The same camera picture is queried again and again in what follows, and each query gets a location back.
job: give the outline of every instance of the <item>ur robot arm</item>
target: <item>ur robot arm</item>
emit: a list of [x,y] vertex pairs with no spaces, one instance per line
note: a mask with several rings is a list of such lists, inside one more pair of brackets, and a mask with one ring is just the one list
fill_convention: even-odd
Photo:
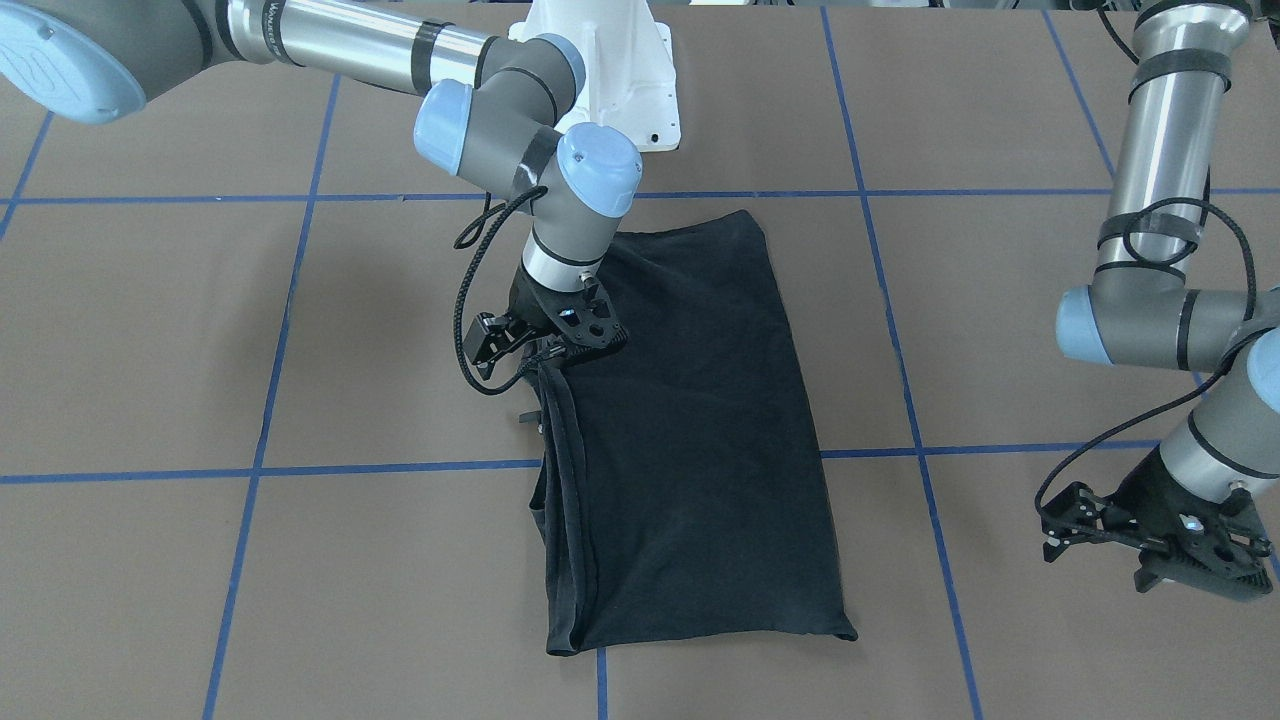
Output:
[[494,196],[527,202],[532,229],[509,307],[475,319],[460,348],[463,372],[470,364],[488,379],[500,357],[540,338],[540,356],[566,364],[623,345],[595,270],[631,206],[641,161],[608,127],[553,129],[586,74],[563,37],[515,42],[344,0],[0,0],[0,73],[82,123],[136,113],[232,60],[312,67],[425,95],[417,150]]
[[1239,0],[1161,0],[1138,17],[1140,64],[1093,283],[1059,307],[1070,357],[1213,373],[1213,392],[1115,493],[1071,483],[1043,507],[1044,488],[1037,496],[1046,561],[1121,542],[1139,548],[1138,592],[1165,579],[1235,600],[1271,592],[1253,496],[1280,478],[1280,288],[1185,287],[1230,56],[1249,22]]

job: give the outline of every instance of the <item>black tape band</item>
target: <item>black tape band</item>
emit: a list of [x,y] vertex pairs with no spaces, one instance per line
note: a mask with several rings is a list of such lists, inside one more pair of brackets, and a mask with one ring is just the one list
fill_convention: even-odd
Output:
[[550,163],[552,155],[556,155],[559,138],[561,135],[547,126],[538,128],[534,138],[529,141],[529,147],[525,147],[520,164],[516,165],[516,177],[511,181],[512,197],[538,187],[543,170]]
[[517,67],[513,67],[513,65],[507,65],[504,68],[498,68],[498,72],[495,72],[493,74],[498,74],[498,73],[520,73],[520,74],[522,74],[522,76],[532,79],[534,82],[536,82],[538,87],[543,88],[543,92],[547,94],[547,99],[550,100],[550,102],[552,102],[552,117],[556,118],[556,119],[559,119],[559,117],[561,117],[559,115],[559,105],[556,104],[556,95],[552,94],[552,88],[547,87],[547,83],[543,82],[543,78],[535,76],[534,73],[526,70],[525,68],[517,68]]
[[1103,263],[1093,269],[1093,274],[1098,274],[1102,270],[1114,270],[1116,268],[1138,268],[1142,270],[1160,270],[1161,273],[1174,275],[1175,278],[1187,282],[1187,273],[1175,270],[1169,265],[1157,265],[1155,263],[1139,263],[1137,260],[1121,260],[1119,263]]
[[232,23],[227,15],[227,5],[229,4],[230,0],[218,0],[218,4],[214,6],[214,15],[218,22],[218,37],[223,38],[223,46],[227,47],[227,51],[230,53],[233,58],[243,60],[244,55],[239,54],[239,49],[236,47],[236,40],[232,37]]
[[570,260],[568,258],[562,258],[552,252],[545,245],[543,245],[543,238],[538,237],[538,228],[532,229],[532,236],[534,236],[534,242],[538,243],[538,249],[545,252],[553,260],[558,260],[561,263],[564,263],[566,265],[573,265],[575,268],[590,268],[596,263],[596,260],[588,260],[585,263],[582,260]]
[[262,40],[266,42],[266,49],[275,55],[275,59],[282,63],[288,63],[291,65],[298,65],[289,58],[288,51],[284,50],[284,37],[280,33],[280,18],[284,17],[284,6],[289,4],[289,0],[266,0],[262,3]]
[[1235,460],[1231,460],[1230,457],[1219,452],[1217,448],[1210,445],[1208,439],[1206,439],[1204,436],[1199,432],[1199,428],[1196,427],[1196,413],[1192,413],[1190,415],[1187,416],[1187,429],[1192,432],[1192,437],[1194,437],[1196,442],[1202,448],[1204,448],[1204,452],[1208,452],[1210,456],[1213,457],[1213,460],[1217,460],[1219,462],[1226,465],[1228,468],[1235,470],[1236,473],[1242,475],[1248,475],[1251,478],[1258,478],[1260,480],[1274,480],[1276,478],[1280,478],[1280,475],[1275,473],[1263,473],[1262,470],[1254,470],[1248,465],[1240,465]]
[[1187,293],[1183,300],[1183,311],[1178,316],[1178,369],[1190,370],[1190,364],[1187,360],[1187,336],[1192,329],[1192,311],[1196,310],[1196,299],[1199,297],[1199,291],[1193,290]]
[[498,36],[497,35],[492,36],[489,40],[485,40],[484,45],[480,47],[480,54],[476,55],[476,77],[475,81],[471,83],[472,87],[480,87],[480,83],[484,79],[484,73],[483,73],[484,61],[489,56],[489,49],[493,47],[493,44],[497,41]]
[[1221,53],[1210,50],[1170,50],[1153,58],[1147,58],[1138,65],[1138,72],[1133,77],[1133,86],[1129,90],[1129,101],[1143,85],[1157,77],[1172,73],[1213,73],[1222,78],[1222,92],[1231,90],[1231,59]]
[[453,23],[440,20],[422,20],[417,26],[417,36],[413,37],[413,49],[410,51],[410,73],[413,78],[413,91],[426,95],[431,90],[431,53],[435,51],[435,38],[440,31]]
[[[1125,228],[1129,227],[1129,223],[1137,214],[1138,213],[1121,213],[1103,220],[1102,227],[1098,229],[1098,247],[1101,249],[1102,243],[1108,240],[1124,236]],[[1187,245],[1199,245],[1199,225],[1187,218],[1170,215],[1169,213],[1151,213],[1138,220],[1138,224],[1134,225],[1130,234],[1139,232],[1165,234],[1169,237],[1176,237]]]
[[1138,29],[1138,26],[1160,13],[1164,13],[1165,10],[1172,10],[1174,8],[1181,8],[1184,5],[1222,5],[1240,13],[1249,20],[1253,19],[1253,8],[1244,0],[1164,0],[1143,8],[1142,13],[1138,14],[1138,19],[1133,23],[1133,29]]
[[182,0],[182,6],[187,9],[191,22],[196,24],[196,32],[200,33],[200,50],[204,54],[200,60],[200,69],[206,70],[214,61],[214,33],[209,31],[209,20],[205,19],[205,13],[196,5],[196,0]]

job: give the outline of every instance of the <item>gray work surface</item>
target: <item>gray work surface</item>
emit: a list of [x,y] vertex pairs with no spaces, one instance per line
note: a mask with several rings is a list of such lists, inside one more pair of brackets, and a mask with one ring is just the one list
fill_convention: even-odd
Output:
[[[0,85],[0,717],[1280,716],[1275,598],[1139,596],[1121,547],[1041,560],[1044,473],[1193,387],[1055,345],[1126,113],[1097,17],[657,13],[684,146],[644,158],[623,228],[765,229],[861,639],[544,655],[535,402],[454,365],[480,201],[415,154],[416,99],[239,64],[88,128]],[[1277,117],[1260,27],[1213,181],[1263,288]],[[525,222],[472,310],[504,307]],[[1190,284],[1243,287],[1210,227]],[[1110,492],[1172,415],[1071,478]]]

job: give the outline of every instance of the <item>light blue joint cap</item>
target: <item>light blue joint cap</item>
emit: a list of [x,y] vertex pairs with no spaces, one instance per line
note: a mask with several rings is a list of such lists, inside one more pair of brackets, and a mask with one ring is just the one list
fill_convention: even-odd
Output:
[[1280,415],[1280,328],[1262,336],[1249,350],[1249,384]]
[[1114,364],[1102,345],[1088,287],[1073,287],[1062,295],[1062,302],[1057,306],[1057,347],[1073,360]]
[[36,102],[81,123],[110,123],[147,104],[138,79],[102,46],[10,0],[0,0],[0,74]]
[[635,143],[621,132],[595,123],[579,123],[556,147],[561,174],[582,202],[607,218],[631,209],[644,164]]
[[471,86],[443,79],[426,94],[422,109],[417,111],[413,147],[421,156],[456,176],[462,164],[470,120]]
[[564,59],[568,60],[568,67],[573,68],[573,97],[582,95],[582,91],[586,90],[586,63],[582,60],[582,54],[577,51],[577,47],[567,38],[553,32],[544,32],[535,40],[550,42],[561,51],[561,55],[564,55]]

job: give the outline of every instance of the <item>white mounting bracket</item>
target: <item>white mounting bracket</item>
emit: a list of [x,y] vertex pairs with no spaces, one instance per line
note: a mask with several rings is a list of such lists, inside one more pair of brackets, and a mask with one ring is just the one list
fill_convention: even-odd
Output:
[[534,0],[509,36],[524,41],[544,32],[572,42],[586,64],[586,87],[556,129],[609,126],[641,152],[680,145],[671,28],[654,22],[645,0]]

